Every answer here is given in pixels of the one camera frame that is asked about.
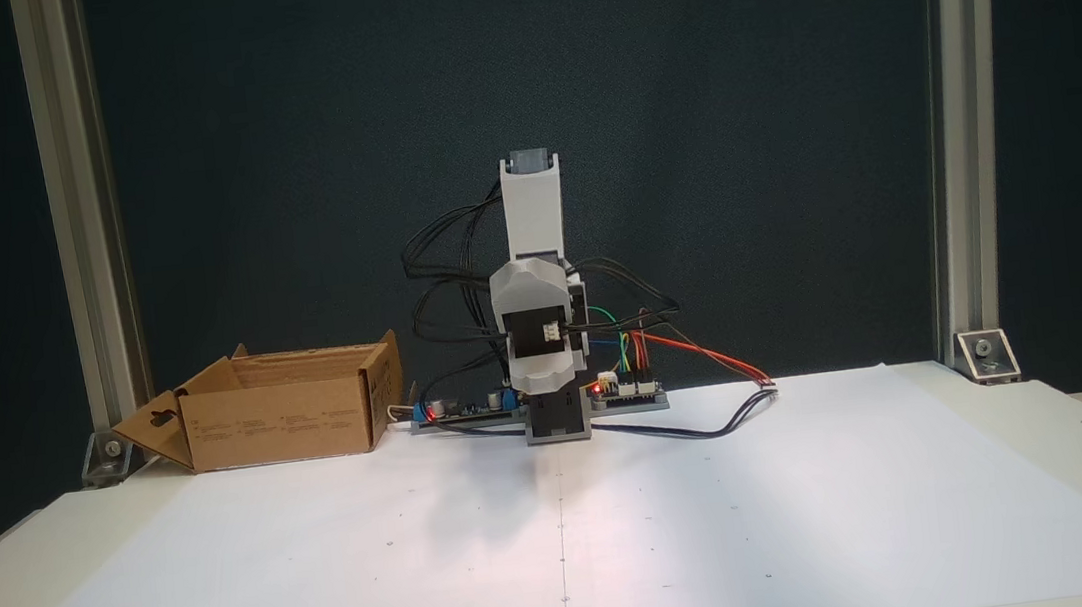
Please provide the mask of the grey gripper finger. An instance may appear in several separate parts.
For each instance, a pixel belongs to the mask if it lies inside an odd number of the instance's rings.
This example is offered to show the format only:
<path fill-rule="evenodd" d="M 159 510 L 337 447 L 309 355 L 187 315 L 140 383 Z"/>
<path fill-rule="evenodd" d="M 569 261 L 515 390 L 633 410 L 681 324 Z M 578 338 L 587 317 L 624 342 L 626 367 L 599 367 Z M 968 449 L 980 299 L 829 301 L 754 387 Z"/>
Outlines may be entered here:
<path fill-rule="evenodd" d="M 511 260 L 489 278 L 496 321 L 522 311 L 560 308 L 570 314 L 572 288 L 583 285 L 579 273 L 545 258 Z"/>
<path fill-rule="evenodd" d="M 511 386 L 527 395 L 546 395 L 573 383 L 588 367 L 588 346 L 535 356 L 509 356 Z"/>

